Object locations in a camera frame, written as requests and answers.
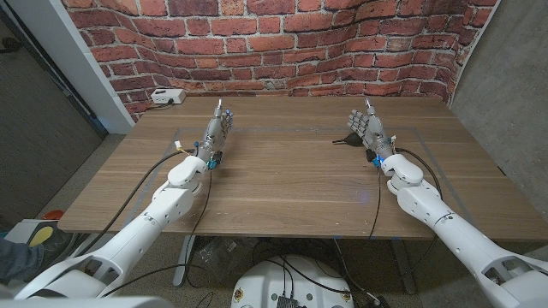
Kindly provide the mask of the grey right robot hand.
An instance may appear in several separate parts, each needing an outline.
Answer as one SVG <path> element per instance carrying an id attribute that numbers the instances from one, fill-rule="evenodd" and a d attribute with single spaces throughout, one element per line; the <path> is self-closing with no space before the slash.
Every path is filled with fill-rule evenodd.
<path id="1" fill-rule="evenodd" d="M 369 98 L 365 98 L 365 104 L 365 112 L 352 110 L 348 116 L 348 126 L 360 136 L 368 150 L 373 151 L 379 160 L 384 161 L 394 154 L 391 139 Z"/>

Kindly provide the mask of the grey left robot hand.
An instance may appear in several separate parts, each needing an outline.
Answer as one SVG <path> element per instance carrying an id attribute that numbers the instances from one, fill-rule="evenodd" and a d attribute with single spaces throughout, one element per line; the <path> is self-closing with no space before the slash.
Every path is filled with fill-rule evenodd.
<path id="1" fill-rule="evenodd" d="M 199 143 L 196 156 L 203 161 L 211 160 L 213 155 L 221 151 L 232 128 L 233 114 L 224 108 L 223 100 L 218 99 L 217 107 L 213 112 L 203 139 Z"/>

